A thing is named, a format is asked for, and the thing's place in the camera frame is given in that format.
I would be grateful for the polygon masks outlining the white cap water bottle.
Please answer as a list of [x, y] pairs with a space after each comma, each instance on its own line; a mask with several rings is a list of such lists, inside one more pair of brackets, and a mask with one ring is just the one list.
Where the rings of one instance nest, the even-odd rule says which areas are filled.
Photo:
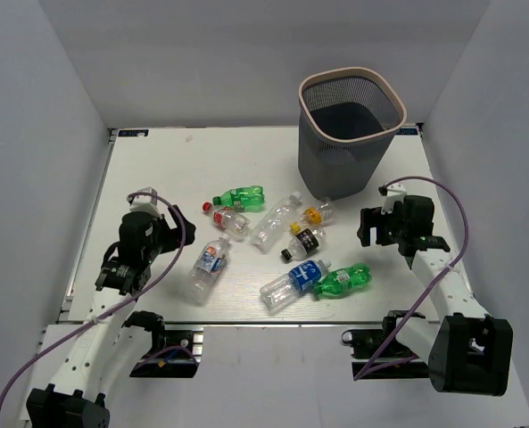
[[204, 305], [211, 290], [228, 262], [231, 237], [220, 235], [216, 240], [208, 242], [196, 259], [188, 279], [186, 290], [191, 300]]

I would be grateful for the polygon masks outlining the red label cola bottle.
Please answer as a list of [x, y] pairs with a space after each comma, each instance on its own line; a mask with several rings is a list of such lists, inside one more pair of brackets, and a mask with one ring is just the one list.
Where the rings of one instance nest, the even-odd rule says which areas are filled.
[[227, 206], [213, 205], [211, 202], [205, 202], [202, 210], [214, 226], [236, 241], [243, 241], [249, 234], [250, 220], [236, 210]]

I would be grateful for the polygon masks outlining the yellow label small bottle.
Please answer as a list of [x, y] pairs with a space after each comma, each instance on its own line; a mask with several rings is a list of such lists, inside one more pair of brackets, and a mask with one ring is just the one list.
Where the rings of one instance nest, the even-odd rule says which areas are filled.
[[335, 218], [335, 206], [329, 198], [320, 200], [320, 204], [306, 209], [300, 220], [306, 224], [319, 225], [329, 223]]

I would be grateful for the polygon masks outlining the green bottle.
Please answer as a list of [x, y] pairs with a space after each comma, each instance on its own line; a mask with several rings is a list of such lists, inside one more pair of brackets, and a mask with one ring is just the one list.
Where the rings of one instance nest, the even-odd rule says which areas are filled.
[[370, 268], [363, 263], [356, 263], [327, 274], [313, 286], [313, 293], [319, 298], [340, 299], [365, 289], [371, 280]]
[[265, 203], [264, 189], [260, 185], [241, 186], [212, 198], [212, 204], [238, 211], [260, 210]]

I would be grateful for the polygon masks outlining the black label yellow-cap bottle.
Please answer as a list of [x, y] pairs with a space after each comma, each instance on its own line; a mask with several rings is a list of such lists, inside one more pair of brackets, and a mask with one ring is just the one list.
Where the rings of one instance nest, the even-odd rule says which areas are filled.
[[305, 260], [326, 246], [326, 231], [320, 225], [309, 226], [295, 235], [281, 251], [285, 262]]

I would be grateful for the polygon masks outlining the large clear crushed bottle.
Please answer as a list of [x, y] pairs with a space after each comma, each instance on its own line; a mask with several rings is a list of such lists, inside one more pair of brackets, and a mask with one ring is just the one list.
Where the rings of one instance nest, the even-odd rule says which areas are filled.
[[280, 200], [256, 225], [249, 235], [249, 244], [268, 253], [298, 217], [302, 194], [298, 191]]

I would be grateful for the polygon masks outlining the blue label water bottle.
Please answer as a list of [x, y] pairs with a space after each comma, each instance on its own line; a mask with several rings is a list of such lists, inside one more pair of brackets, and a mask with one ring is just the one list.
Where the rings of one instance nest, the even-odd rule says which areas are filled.
[[331, 267], [330, 260], [306, 260], [260, 288], [260, 298], [270, 313], [289, 306], [300, 299], [324, 276]]

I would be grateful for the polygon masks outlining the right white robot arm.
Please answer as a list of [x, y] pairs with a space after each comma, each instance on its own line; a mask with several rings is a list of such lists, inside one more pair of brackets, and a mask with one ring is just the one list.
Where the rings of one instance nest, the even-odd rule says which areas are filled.
[[382, 206], [360, 213], [358, 237], [363, 246], [397, 245], [440, 324], [431, 325], [417, 312], [391, 311], [375, 355], [386, 350], [400, 356], [410, 350], [426, 364], [439, 392], [504, 395], [513, 344], [510, 323], [492, 317], [468, 290], [450, 246], [433, 233], [433, 201], [398, 186], [382, 194]]

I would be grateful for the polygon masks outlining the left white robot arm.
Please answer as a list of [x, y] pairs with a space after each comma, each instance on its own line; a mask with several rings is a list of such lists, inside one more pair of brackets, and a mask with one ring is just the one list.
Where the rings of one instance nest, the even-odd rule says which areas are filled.
[[70, 335], [70, 352], [48, 385], [32, 389], [27, 397], [32, 426], [108, 426], [116, 382], [145, 354], [165, 350], [162, 316], [135, 306], [152, 281], [155, 259], [194, 242], [194, 225], [177, 206], [169, 212], [174, 227], [152, 202], [123, 216], [118, 240], [103, 255], [85, 324]]

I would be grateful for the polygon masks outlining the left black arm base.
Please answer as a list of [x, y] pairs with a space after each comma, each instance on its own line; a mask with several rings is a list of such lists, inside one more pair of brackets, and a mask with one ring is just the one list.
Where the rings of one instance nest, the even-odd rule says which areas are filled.
[[176, 328], [167, 325], [162, 316], [153, 312], [131, 314], [125, 326], [142, 327], [150, 349], [133, 368], [132, 378], [192, 379], [197, 373], [203, 352], [201, 327]]

